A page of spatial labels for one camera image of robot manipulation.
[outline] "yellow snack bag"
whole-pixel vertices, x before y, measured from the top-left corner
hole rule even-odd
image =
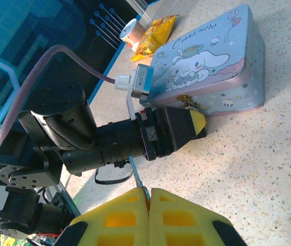
[[[131,62],[153,56],[159,47],[166,44],[177,16],[178,14],[154,20],[142,36]]]

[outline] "yellow object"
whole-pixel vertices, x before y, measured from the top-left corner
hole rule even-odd
[[[195,110],[190,110],[193,126],[195,128],[196,135],[206,126],[205,116]]]
[[[159,47],[166,44],[176,16],[178,15],[170,15],[152,22],[149,29],[142,36],[134,57],[131,59],[132,62],[153,56]]]
[[[151,190],[150,246],[225,246],[212,222],[225,217],[162,189]]]
[[[125,194],[75,218],[88,223],[78,246],[148,246],[149,216],[143,188]]]

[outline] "tin lunch box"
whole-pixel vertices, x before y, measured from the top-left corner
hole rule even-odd
[[[265,44],[241,5],[159,48],[145,107],[193,107],[205,116],[264,104]]]

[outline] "speckled floor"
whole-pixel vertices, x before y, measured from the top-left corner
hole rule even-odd
[[[148,9],[152,18],[179,13],[171,40],[239,4],[250,5],[266,43],[265,104],[262,108],[207,121],[208,137],[192,141],[171,156],[136,160],[143,183],[159,187],[224,215],[248,245],[291,245],[291,1],[161,0]],[[136,64],[123,57],[109,76],[130,74]],[[126,93],[104,83],[91,109],[97,124],[128,118]],[[141,109],[135,101],[136,109]],[[130,168],[105,167],[99,178],[122,177]],[[86,212],[135,187],[133,179],[114,186],[62,175],[80,211]]]

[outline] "pink cable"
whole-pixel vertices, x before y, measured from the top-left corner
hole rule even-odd
[[[10,107],[10,110],[3,121],[2,127],[0,128],[0,144],[8,135],[13,123],[15,122],[20,108],[22,107],[26,97],[28,96],[32,86],[34,85],[35,81],[37,80],[38,76],[42,73],[45,66],[51,60],[51,58],[58,52],[63,52],[67,54],[70,58],[72,58],[75,62],[77,62],[82,68],[84,68],[89,73],[93,74],[94,76],[103,79],[109,83],[114,84],[115,80],[112,78],[108,78],[98,71],[91,68],[87,65],[81,58],[79,58],[73,51],[68,49],[66,46],[63,45],[55,45],[48,49],[43,56],[38,60],[35,64],[34,68],[31,72],[27,75],[22,87],[20,88],[16,99],[14,100],[13,104]]]

